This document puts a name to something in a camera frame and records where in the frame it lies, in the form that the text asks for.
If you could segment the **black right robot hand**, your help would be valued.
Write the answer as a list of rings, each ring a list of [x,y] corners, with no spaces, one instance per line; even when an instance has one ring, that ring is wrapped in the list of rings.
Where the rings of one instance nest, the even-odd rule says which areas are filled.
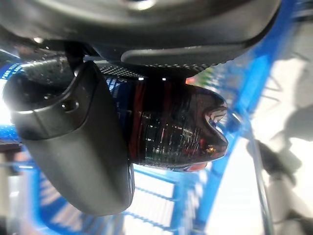
[[[279,0],[3,0],[3,101],[19,139],[77,209],[130,206],[133,164],[195,171],[225,155],[213,91],[186,79],[260,42]]]

